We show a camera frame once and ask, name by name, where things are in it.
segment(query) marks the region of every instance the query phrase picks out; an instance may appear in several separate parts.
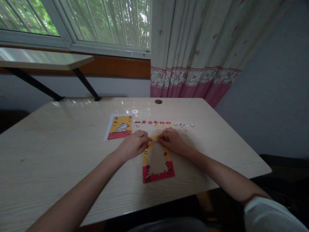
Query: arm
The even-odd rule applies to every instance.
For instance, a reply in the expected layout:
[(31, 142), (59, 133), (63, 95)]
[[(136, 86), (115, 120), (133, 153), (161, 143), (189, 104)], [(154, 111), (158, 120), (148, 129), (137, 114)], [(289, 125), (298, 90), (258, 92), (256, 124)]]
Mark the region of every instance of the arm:
[(264, 190), (242, 174), (185, 144), (175, 129), (165, 129), (158, 136), (158, 142), (181, 154), (201, 168), (236, 201), (245, 204), (255, 196), (271, 199)]
[(123, 163), (142, 153), (150, 141), (152, 139), (141, 130), (127, 136), (114, 152), (103, 159), (27, 231), (74, 231), (82, 223), (112, 174)]

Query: foliage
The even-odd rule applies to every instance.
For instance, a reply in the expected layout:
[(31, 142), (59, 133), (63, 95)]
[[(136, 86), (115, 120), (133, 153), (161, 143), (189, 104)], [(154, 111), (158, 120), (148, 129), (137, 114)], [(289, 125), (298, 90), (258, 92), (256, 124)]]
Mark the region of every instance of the foliage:
[(40, 0), (0, 0), (0, 28), (59, 36)]
[[(78, 40), (150, 48), (151, 0), (60, 0)], [(59, 36), (40, 0), (0, 0), (0, 28)]]

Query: curtain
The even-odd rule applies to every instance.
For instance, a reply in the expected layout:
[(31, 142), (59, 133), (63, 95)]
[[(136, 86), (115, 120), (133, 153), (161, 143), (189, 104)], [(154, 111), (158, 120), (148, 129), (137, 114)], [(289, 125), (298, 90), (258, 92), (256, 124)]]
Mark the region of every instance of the curtain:
[(203, 98), (215, 108), (291, 4), (153, 1), (151, 97)]

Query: wooden table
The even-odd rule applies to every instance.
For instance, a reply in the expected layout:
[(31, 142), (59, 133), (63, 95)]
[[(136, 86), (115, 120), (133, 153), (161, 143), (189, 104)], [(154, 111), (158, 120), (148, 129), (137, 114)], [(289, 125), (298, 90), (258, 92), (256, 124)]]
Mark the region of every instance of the wooden table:
[(64, 97), (34, 79), (32, 76), (21, 70), (26, 69), (48, 69), (48, 70), (72, 70), (79, 80), (84, 84), (96, 101), (101, 98), (97, 95), (93, 87), (80, 71), (79, 67), (94, 61), (93, 56), (47, 52), (20, 48), (0, 48), (0, 67), (4, 67), (20, 79), (26, 81), (33, 87), (52, 97), (55, 101), (60, 101)]
[[(0, 135), (0, 230), (27, 229), (117, 148), (122, 139), (103, 142), (111, 114), (134, 113), (135, 121), (194, 124), (182, 136), (199, 151), (248, 178), (271, 172), (203, 99), (161, 100), (162, 104), (154, 98), (65, 98), (44, 105)], [(145, 128), (155, 134), (154, 126)], [(188, 160), (171, 155), (175, 177), (147, 184), (142, 180), (141, 156), (125, 163), (82, 225), (218, 187)]]

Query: patterned curtain trim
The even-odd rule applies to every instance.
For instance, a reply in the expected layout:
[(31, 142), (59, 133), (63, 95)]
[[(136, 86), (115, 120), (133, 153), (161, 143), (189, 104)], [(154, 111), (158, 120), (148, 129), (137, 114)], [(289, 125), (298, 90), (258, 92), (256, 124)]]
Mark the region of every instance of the patterned curtain trim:
[(231, 86), (241, 70), (233, 68), (205, 67), (198, 68), (156, 68), (151, 66), (151, 86), (155, 88), (169, 88), (173, 86), (197, 86), (212, 82), (215, 85), (225, 84)]

